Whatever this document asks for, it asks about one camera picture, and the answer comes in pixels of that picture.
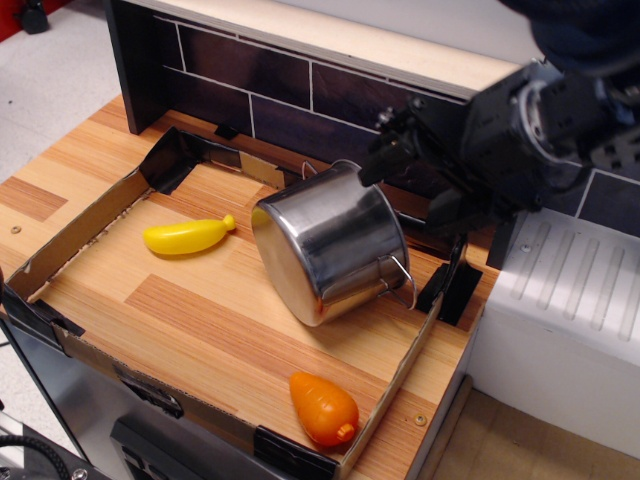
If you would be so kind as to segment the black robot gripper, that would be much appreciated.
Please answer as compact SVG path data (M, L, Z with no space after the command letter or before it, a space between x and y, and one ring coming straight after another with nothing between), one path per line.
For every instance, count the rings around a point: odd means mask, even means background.
M511 223L515 211L536 211L542 188L535 171L545 156L534 143L533 95L555 79L554 67L534 62L465 103L411 97L379 117L379 136L360 164L371 186L422 161L456 190L429 203L426 232L457 236Z

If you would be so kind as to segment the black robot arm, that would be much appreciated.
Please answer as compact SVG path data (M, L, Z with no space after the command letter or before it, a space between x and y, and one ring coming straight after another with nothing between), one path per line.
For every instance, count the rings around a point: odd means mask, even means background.
M538 211L545 170L593 167L639 154L639 5L635 1L513 1L543 59L463 104L416 96L379 118L359 172L371 186L421 161L449 183L423 231L455 236Z

